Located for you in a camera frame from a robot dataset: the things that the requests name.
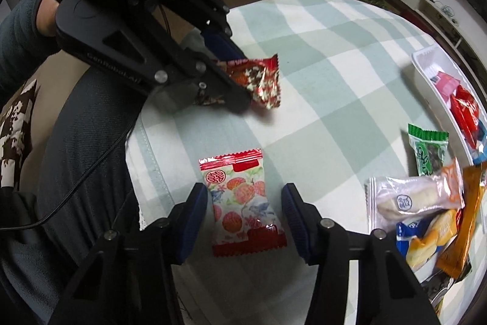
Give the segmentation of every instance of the brown and white patterned pillow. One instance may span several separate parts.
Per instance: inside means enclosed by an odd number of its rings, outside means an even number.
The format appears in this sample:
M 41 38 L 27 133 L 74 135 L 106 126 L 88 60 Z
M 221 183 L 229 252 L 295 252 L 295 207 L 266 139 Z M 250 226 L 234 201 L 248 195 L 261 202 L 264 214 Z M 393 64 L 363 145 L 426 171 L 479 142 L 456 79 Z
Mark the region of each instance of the brown and white patterned pillow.
M 0 119 L 0 188 L 17 189 L 24 159 L 31 151 L 30 122 L 37 80 L 27 85 Z

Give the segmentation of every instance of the red chinese character logo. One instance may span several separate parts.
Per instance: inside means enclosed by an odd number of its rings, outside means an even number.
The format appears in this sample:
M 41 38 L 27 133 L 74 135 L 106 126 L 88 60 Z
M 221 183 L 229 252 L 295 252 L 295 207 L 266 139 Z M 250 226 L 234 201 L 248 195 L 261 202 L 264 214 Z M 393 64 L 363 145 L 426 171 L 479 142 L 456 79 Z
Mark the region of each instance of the red chinese character logo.
M 220 169 L 215 169 L 206 174 L 206 181 L 209 184 L 220 184 L 225 180 L 225 173 Z

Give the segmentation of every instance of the gray sleeve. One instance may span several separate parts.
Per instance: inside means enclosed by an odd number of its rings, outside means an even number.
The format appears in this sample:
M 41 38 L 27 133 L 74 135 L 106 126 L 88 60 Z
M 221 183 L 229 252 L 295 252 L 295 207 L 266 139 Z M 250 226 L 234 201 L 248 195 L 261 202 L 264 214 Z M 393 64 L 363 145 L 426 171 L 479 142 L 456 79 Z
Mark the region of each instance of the gray sleeve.
M 0 25 L 0 108 L 50 55 L 59 51 L 55 38 L 36 28 L 41 0 L 22 0 Z

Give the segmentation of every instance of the plaid tablecloth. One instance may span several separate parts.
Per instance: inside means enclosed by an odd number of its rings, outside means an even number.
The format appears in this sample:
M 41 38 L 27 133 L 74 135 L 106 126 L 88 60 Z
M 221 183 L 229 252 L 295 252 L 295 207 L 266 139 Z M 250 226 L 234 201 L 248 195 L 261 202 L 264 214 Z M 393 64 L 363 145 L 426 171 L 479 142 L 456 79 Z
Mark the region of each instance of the plaid tablecloth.
M 198 159 L 260 147 L 267 195 L 281 219 L 281 188 L 294 182 L 323 217 L 366 233 L 364 183 L 414 172 L 407 125 L 436 128 L 411 78 L 411 54 L 433 40 L 356 0 L 264 0 L 232 10 L 228 21 L 248 57 L 279 54 L 282 105 L 236 116 L 221 108 L 178 108 L 164 94 L 150 98 L 127 141 L 144 220 L 166 216 L 186 200 L 201 181 Z M 193 322 L 302 325 L 317 268 L 298 257 L 289 230 L 285 249 L 217 259 L 210 204 L 193 254 L 174 267 Z M 472 249 L 475 274 L 447 295 L 444 323 L 458 321 L 484 274 L 483 234 Z M 351 263 L 346 323 L 355 323 L 357 274 Z

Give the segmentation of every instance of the snack packet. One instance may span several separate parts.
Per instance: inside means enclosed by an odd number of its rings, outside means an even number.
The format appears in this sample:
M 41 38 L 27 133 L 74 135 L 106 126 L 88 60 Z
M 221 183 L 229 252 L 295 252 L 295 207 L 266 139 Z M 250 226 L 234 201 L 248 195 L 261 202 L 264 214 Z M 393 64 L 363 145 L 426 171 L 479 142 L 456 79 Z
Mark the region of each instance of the snack packet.
M 479 119 L 479 129 L 477 131 L 477 145 L 476 149 L 468 146 L 470 155 L 472 156 L 473 164 L 478 165 L 481 162 L 487 161 L 487 129 L 484 123 Z
M 441 95 L 441 98 L 450 107 L 450 96 L 455 92 L 457 87 L 460 85 L 460 81 L 453 76 L 444 73 L 443 71 L 437 71 L 437 74 L 432 76 L 430 80 L 433 82 L 434 86 Z
M 272 109 L 281 105 L 277 54 L 262 60 L 218 61 L 217 65 L 240 86 L 245 87 L 252 94 L 252 100 L 261 107 Z M 205 96 L 205 91 L 200 89 L 195 103 L 210 105 L 224 102 L 221 98 Z
M 479 128 L 479 106 L 475 98 L 462 86 L 457 87 L 456 94 L 452 94 L 451 113 L 472 149 L 476 149 L 477 130 Z
M 441 269 L 436 269 L 436 271 L 429 276 L 425 281 L 421 283 L 421 287 L 424 292 L 428 295 L 429 301 L 432 304 L 437 316 L 440 315 L 441 307 L 443 303 L 443 298 L 450 290 L 450 288 L 459 282 L 462 282 L 468 274 L 472 271 L 472 265 L 467 257 L 467 263 L 462 270 L 462 274 L 458 279 L 454 280 L 447 273 Z
M 398 223 L 398 249 L 413 271 L 418 271 L 436 252 L 441 251 L 457 234 L 457 210 L 448 210 L 433 219 L 422 219 L 408 225 Z
M 458 210 L 464 207 L 462 194 L 462 173 L 456 159 L 429 176 L 370 178 L 366 188 L 369 231 L 381 228 L 389 232 L 406 219 Z
M 439 256 L 436 265 L 449 276 L 457 279 L 467 260 L 468 250 L 475 231 L 477 211 L 482 202 L 486 185 L 487 163 L 472 165 L 463 170 L 465 202 L 462 224 L 458 236 Z
M 215 256 L 242 255 L 287 246 L 265 195 L 260 149 L 200 160 L 213 199 Z
M 415 150 L 416 165 L 419 175 L 432 175 L 445 163 L 448 148 L 446 131 L 426 131 L 409 124 L 409 144 Z

